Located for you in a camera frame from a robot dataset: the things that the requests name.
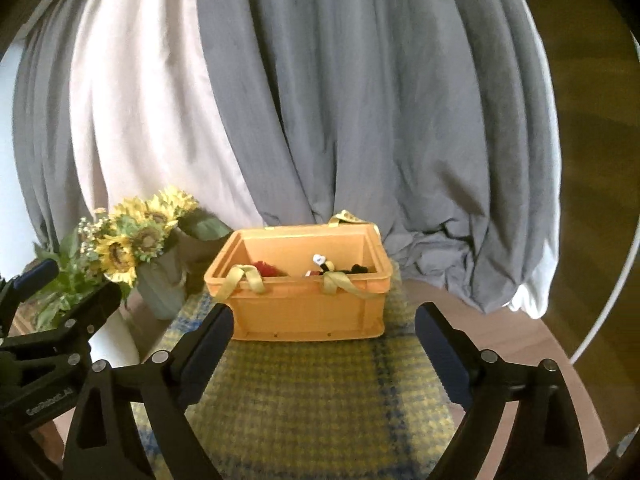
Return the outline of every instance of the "checkered fabric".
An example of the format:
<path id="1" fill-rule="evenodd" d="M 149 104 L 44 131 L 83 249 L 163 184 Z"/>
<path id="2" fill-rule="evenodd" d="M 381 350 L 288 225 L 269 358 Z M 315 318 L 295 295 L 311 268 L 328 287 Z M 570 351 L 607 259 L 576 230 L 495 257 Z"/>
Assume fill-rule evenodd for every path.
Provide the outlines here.
<path id="1" fill-rule="evenodd" d="M 191 298 L 158 349 L 212 307 Z M 454 433 L 446 394 L 414 334 L 398 273 L 385 335 L 341 342 L 232 341 L 186 416 L 229 479 L 423 479 Z M 171 478 L 142 405 L 134 414 L 159 480 Z"/>

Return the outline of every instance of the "white wall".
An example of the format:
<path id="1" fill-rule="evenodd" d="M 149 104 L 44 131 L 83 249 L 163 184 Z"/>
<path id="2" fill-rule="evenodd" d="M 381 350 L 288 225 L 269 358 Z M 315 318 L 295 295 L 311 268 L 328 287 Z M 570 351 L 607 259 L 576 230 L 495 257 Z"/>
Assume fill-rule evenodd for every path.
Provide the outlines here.
<path id="1" fill-rule="evenodd" d="M 36 234 L 29 220 L 15 169 L 12 134 L 15 75 L 22 45 L 12 44 L 0 62 L 0 274 L 20 274 L 33 260 Z"/>

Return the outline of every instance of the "yellow strap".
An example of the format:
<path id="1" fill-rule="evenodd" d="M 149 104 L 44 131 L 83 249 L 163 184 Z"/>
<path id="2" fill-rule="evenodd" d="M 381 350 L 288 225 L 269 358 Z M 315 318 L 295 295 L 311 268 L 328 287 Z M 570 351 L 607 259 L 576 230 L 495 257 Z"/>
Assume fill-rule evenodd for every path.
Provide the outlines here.
<path id="1" fill-rule="evenodd" d="M 340 287 L 354 296 L 359 297 L 361 300 L 370 300 L 377 296 L 372 292 L 360 290 L 357 286 L 353 285 L 349 277 L 344 272 L 335 272 L 335 265 L 332 262 L 325 262 L 325 264 L 329 269 L 331 269 L 331 271 L 325 272 L 322 275 L 322 292 L 324 294 L 336 294 Z"/>
<path id="2" fill-rule="evenodd" d="M 249 288 L 256 294 L 264 294 L 266 289 L 262 282 L 262 276 L 258 269 L 252 265 L 234 265 L 226 275 L 225 282 L 220 287 L 220 290 L 215 296 L 215 300 L 219 303 L 225 301 L 234 290 L 236 286 L 242 280 L 242 277 L 246 276 L 246 280 L 249 282 Z"/>
<path id="3" fill-rule="evenodd" d="M 372 222 L 367 222 L 366 220 L 362 220 L 361 218 L 358 218 L 356 215 L 352 215 L 346 209 L 343 209 L 339 213 L 336 213 L 335 215 L 333 215 L 327 222 L 327 225 L 331 227 L 335 227 L 339 225 L 340 222 L 347 222 L 349 224 L 372 224 L 373 228 L 378 233 L 378 236 L 380 236 L 380 229 L 378 229 L 377 225 L 373 224 Z"/>

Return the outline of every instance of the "red plush object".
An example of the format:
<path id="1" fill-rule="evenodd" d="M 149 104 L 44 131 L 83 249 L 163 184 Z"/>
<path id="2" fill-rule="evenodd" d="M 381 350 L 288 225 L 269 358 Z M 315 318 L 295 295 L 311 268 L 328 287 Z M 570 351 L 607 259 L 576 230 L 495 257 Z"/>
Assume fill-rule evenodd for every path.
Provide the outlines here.
<path id="1" fill-rule="evenodd" d="M 263 278 L 277 278 L 278 276 L 287 275 L 285 272 L 282 272 L 277 267 L 274 267 L 262 260 L 260 260 L 259 262 L 252 263 L 252 266 L 258 269 L 258 272 L 260 272 L 260 275 Z"/>

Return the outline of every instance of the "metal pin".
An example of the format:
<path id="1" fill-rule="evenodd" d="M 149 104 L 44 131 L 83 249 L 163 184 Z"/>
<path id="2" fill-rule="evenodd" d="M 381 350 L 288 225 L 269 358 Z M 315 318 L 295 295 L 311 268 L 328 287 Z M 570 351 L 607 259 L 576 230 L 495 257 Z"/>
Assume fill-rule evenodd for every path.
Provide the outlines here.
<path id="1" fill-rule="evenodd" d="M 80 354 L 71 354 L 66 362 L 71 366 L 76 366 L 80 362 Z"/>
<path id="2" fill-rule="evenodd" d="M 155 354 L 151 356 L 151 361 L 160 365 L 164 363 L 169 358 L 169 352 L 166 350 L 158 350 Z"/>
<path id="3" fill-rule="evenodd" d="M 485 363 L 495 363 L 498 360 L 498 354 L 493 350 L 482 350 L 480 352 L 480 358 Z"/>
<path id="4" fill-rule="evenodd" d="M 558 370 L 558 363 L 553 359 L 542 359 L 542 365 L 545 367 L 545 370 L 549 372 L 555 372 Z"/>
<path id="5" fill-rule="evenodd" d="M 91 366 L 91 370 L 93 370 L 96 373 L 100 373 L 107 367 L 107 364 L 108 364 L 107 361 L 105 361 L 104 359 L 100 359 L 99 361 L 96 361 Z"/>

